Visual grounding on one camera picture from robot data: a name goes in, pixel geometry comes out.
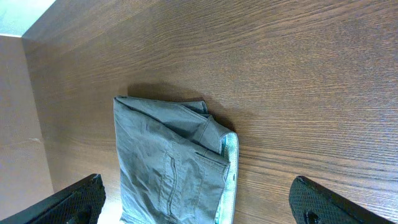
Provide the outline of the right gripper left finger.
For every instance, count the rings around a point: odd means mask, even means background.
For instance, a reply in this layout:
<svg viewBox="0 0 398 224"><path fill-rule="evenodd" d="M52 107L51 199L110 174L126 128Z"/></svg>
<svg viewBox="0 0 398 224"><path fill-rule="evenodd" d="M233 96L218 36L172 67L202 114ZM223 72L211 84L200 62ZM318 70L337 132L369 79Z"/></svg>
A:
<svg viewBox="0 0 398 224"><path fill-rule="evenodd" d="M91 174L1 220L2 224L97 224L106 200L102 178Z"/></svg>

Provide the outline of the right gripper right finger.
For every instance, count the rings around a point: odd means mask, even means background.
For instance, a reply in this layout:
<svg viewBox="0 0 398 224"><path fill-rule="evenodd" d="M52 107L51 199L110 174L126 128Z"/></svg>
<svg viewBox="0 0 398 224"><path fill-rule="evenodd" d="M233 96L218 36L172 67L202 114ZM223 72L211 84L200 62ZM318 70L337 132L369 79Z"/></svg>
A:
<svg viewBox="0 0 398 224"><path fill-rule="evenodd" d="M292 182L289 205L299 224L393 224L302 175Z"/></svg>

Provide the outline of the grey shorts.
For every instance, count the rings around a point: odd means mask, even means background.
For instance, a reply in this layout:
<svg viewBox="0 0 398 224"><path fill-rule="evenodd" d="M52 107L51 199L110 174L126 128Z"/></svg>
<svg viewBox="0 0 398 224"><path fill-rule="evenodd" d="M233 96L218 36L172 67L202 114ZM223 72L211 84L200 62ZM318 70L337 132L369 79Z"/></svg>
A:
<svg viewBox="0 0 398 224"><path fill-rule="evenodd" d="M113 101L121 223L234 219L239 142L204 101Z"/></svg>

